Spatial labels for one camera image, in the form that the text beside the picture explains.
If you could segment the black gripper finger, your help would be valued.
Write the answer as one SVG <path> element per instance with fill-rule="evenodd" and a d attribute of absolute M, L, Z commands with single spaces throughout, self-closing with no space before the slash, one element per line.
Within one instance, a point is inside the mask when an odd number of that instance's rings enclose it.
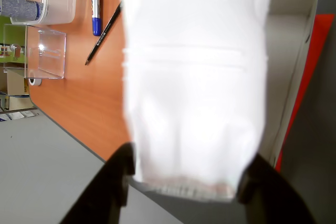
<path fill-rule="evenodd" d="M 119 223 L 135 174 L 133 144 L 120 146 L 84 189 L 61 223 Z"/>
<path fill-rule="evenodd" d="M 237 201 L 248 223 L 316 222 L 300 195 L 259 154 L 242 175 Z"/>

